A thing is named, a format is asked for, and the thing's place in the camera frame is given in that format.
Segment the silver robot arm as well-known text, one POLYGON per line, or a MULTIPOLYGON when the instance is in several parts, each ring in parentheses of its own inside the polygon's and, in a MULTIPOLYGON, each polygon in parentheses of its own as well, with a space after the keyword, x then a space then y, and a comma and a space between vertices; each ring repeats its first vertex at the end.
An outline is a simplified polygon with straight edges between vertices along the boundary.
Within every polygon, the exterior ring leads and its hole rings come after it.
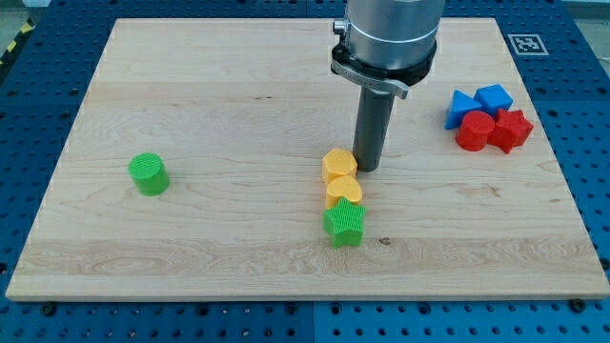
POLYGON ((339 42, 331 71, 404 99, 426 77, 437 51, 444 0, 349 0, 333 22, 339 42))

